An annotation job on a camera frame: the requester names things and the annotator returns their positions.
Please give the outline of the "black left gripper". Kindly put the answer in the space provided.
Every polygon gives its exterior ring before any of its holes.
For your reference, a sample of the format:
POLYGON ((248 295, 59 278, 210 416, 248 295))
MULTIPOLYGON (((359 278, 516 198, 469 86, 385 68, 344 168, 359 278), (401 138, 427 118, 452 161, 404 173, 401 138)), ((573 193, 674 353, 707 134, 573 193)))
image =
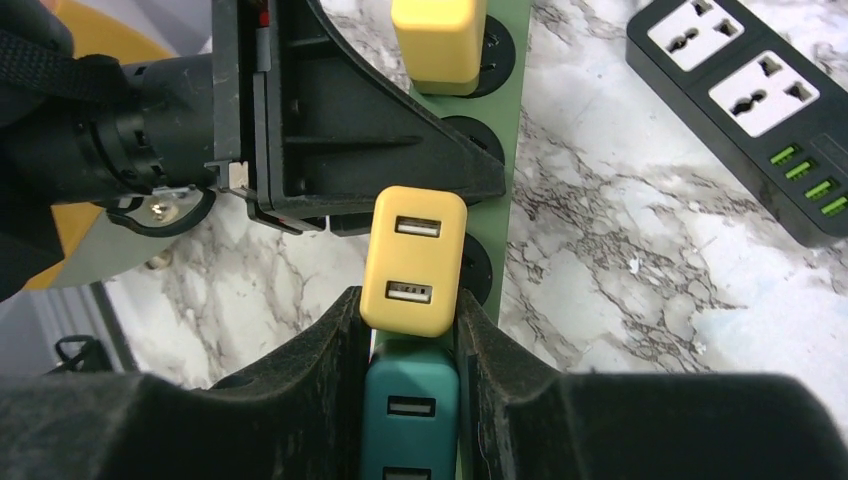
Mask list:
POLYGON ((391 186, 504 195, 505 168, 364 60, 317 1, 212 5, 214 191, 292 234, 370 213, 391 186))

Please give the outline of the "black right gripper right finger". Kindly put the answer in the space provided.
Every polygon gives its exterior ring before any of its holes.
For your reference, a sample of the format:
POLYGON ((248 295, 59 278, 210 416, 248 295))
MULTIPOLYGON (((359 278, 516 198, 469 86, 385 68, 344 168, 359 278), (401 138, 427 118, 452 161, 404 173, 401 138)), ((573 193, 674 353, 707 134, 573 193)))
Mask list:
POLYGON ((843 479, 824 406, 773 374, 564 373, 457 300, 466 479, 843 479))

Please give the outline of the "yellow charger plug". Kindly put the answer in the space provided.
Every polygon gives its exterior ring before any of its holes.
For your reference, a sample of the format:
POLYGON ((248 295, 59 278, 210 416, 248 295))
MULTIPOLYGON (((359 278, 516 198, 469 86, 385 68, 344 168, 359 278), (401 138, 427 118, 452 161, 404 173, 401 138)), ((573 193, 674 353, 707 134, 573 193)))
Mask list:
POLYGON ((488 3, 393 0, 390 14, 412 86, 424 95, 467 96, 479 84, 488 3))
POLYGON ((425 338, 450 329, 466 223, 452 192, 391 186, 377 196, 359 306, 369 327, 425 338))

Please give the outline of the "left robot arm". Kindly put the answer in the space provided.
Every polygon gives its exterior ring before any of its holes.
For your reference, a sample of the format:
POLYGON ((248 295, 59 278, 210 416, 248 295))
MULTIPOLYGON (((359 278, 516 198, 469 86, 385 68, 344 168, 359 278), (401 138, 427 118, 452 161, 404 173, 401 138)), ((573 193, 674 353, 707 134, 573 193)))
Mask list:
MULTIPOLYGON (((194 187, 300 234, 403 185, 501 197, 503 164, 372 68, 317 1, 217 1, 209 54, 122 66, 67 52, 37 1, 2 7, 3 293, 60 259, 56 204, 194 187)), ((5 479, 341 479, 357 473, 360 291, 209 390, 140 373, 1 382, 5 479)))

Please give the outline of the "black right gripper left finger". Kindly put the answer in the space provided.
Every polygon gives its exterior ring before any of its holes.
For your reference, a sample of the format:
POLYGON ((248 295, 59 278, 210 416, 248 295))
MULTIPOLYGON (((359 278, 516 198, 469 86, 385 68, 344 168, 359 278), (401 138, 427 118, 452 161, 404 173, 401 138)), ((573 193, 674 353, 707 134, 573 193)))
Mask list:
POLYGON ((208 389, 152 374, 1 382, 5 479, 355 479, 370 333, 346 289, 208 389))

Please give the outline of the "teal blue charger plug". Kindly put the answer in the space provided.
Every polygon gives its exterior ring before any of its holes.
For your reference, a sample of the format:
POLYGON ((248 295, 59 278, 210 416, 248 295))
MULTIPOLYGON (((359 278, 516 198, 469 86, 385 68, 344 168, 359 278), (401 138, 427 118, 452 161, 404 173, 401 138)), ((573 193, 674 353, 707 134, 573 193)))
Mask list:
POLYGON ((361 479, 456 476, 459 375, 429 342, 387 340, 365 377, 361 479))

